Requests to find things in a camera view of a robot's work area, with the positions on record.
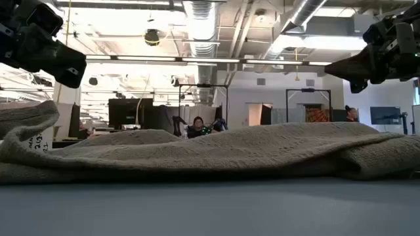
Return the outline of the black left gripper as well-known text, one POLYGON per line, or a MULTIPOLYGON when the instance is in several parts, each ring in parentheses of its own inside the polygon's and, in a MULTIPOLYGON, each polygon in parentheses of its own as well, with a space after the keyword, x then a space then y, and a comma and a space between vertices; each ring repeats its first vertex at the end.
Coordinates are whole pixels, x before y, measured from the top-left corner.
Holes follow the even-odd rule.
POLYGON ((78 89, 86 56, 53 40, 62 25, 62 17, 40 0, 0 0, 0 63, 42 70, 56 82, 78 89))

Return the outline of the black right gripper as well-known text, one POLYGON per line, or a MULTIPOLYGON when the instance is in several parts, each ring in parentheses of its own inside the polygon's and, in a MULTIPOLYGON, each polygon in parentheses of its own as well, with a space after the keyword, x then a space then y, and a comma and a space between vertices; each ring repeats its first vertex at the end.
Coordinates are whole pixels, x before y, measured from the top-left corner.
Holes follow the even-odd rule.
POLYGON ((358 54, 324 68, 326 74, 349 81, 352 94, 362 92, 368 86, 367 79, 378 84, 387 79, 407 81, 420 77, 420 3, 370 25, 363 39, 367 47, 358 54), (413 54, 400 53, 396 39, 396 25, 400 22, 412 27, 416 46, 413 54))

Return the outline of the grey-beige terry towel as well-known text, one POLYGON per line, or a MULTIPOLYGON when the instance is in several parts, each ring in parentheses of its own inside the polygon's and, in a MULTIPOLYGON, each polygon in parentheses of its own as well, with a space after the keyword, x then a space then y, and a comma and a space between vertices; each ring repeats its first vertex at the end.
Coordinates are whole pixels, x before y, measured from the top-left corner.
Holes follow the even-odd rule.
POLYGON ((133 130, 58 150, 28 146, 58 118, 51 100, 0 109, 0 184, 309 176, 372 180, 420 170, 420 136, 381 133, 361 123, 284 123, 187 140, 164 130, 133 130))

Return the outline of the person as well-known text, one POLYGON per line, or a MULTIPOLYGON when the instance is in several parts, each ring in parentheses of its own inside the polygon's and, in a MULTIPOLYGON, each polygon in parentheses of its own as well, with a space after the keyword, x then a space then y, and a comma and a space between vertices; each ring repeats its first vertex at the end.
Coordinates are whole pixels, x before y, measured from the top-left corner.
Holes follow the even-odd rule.
POLYGON ((346 121, 347 122, 358 122, 358 111, 356 108, 352 108, 348 105, 345 106, 346 110, 346 121))
POLYGON ((201 117, 196 117, 193 125, 188 126, 186 129, 188 138, 195 138, 226 130, 228 130, 228 127, 224 119, 215 119, 212 123, 205 124, 201 117))

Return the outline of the orange patterned panel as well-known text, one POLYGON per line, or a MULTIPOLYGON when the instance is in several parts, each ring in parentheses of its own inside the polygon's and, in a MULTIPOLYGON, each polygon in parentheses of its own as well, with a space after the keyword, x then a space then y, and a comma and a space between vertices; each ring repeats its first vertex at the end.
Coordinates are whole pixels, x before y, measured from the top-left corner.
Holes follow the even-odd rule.
POLYGON ((330 122, 329 110, 318 108, 307 108, 305 113, 307 123, 323 123, 330 122))

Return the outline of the white box with writing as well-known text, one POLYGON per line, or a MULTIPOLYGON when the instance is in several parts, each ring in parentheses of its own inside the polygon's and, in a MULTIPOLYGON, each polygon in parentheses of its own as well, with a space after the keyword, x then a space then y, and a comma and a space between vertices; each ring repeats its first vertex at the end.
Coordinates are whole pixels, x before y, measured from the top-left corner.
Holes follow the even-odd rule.
POLYGON ((47 128, 26 141, 26 146, 38 152, 46 152, 53 147, 53 128, 47 128))

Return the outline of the black monitor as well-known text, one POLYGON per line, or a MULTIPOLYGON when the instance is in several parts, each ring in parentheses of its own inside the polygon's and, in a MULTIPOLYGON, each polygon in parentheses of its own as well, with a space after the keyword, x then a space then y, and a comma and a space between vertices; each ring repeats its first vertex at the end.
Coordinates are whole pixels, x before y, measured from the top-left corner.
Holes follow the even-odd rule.
POLYGON ((153 106, 152 98, 116 98, 108 100, 109 125, 120 129, 123 125, 142 125, 146 108, 153 106))

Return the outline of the black ceiling dome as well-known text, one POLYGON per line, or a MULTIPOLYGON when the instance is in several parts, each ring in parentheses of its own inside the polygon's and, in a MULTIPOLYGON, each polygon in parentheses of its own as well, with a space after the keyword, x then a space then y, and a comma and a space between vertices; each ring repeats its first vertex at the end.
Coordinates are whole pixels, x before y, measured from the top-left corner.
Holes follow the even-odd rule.
POLYGON ((160 38, 157 29, 147 29, 144 34, 144 41, 148 46, 155 47, 160 44, 160 38))

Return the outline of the long ceiling light fixture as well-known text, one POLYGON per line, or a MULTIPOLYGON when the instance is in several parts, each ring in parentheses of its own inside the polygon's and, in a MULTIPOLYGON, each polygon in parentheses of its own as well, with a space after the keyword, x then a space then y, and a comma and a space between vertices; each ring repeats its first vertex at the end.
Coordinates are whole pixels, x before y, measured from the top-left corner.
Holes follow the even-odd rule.
POLYGON ((174 56, 116 56, 116 55, 87 55, 86 59, 107 61, 134 61, 134 62, 191 62, 191 63, 222 63, 222 64, 261 64, 279 66, 327 66, 331 62, 314 62, 298 60, 261 60, 246 58, 188 58, 174 56))

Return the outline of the dark wall monitor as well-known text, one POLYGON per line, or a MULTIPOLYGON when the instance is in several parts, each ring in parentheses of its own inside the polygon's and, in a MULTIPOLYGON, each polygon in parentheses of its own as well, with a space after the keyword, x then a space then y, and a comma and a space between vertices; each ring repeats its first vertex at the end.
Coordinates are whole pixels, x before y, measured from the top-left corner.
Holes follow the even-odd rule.
POLYGON ((372 125, 400 125, 399 107, 370 107, 372 125))

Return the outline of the black metal frame stand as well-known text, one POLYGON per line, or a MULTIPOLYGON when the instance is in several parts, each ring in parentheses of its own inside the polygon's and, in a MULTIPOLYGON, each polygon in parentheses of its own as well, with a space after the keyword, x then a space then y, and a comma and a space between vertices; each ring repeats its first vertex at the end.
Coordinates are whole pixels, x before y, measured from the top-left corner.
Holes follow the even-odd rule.
POLYGON ((198 84, 182 84, 180 83, 178 86, 178 116, 180 117, 180 107, 181 107, 181 94, 183 93, 182 87, 197 87, 197 88, 218 88, 218 87, 222 87, 225 89, 225 98, 226 98, 226 113, 225 113, 225 121, 226 124, 228 124, 228 112, 229 112, 229 106, 230 106, 230 101, 229 101, 229 91, 228 91, 228 85, 217 85, 217 84, 206 84, 206 83, 198 83, 198 84))
POLYGON ((293 97, 293 95, 291 95, 291 96, 288 95, 290 91, 293 91, 293 92, 298 92, 299 91, 299 92, 303 92, 303 93, 318 92, 322 96, 325 95, 324 92, 328 93, 328 97, 326 99, 329 102, 329 122, 333 122, 333 108, 332 108, 332 95, 331 95, 331 90, 328 90, 328 89, 315 89, 315 88, 300 88, 300 89, 297 89, 297 88, 288 88, 288 89, 285 90, 285 97, 286 97, 286 102, 285 102, 285 106, 286 106, 286 123, 289 122, 289 99, 293 97))

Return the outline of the silver ventilation duct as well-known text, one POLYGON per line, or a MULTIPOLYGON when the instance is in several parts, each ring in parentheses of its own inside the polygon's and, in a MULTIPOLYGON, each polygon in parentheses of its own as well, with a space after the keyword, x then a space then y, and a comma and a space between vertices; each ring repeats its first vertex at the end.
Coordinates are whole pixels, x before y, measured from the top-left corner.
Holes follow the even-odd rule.
MULTIPOLYGON (((197 43, 190 43, 191 57, 214 58, 217 38, 218 6, 210 1, 183 1, 184 11, 187 16, 188 39, 197 43)), ((196 84, 215 84, 216 67, 197 66, 195 73, 196 84)), ((213 103, 214 89, 198 88, 198 101, 200 104, 213 103)))
POLYGON ((274 60, 281 52, 292 47, 297 39, 287 36, 286 33, 295 28, 306 31, 306 25, 316 12, 324 6, 328 0, 295 0, 291 10, 279 15, 272 28, 272 43, 260 59, 274 60))

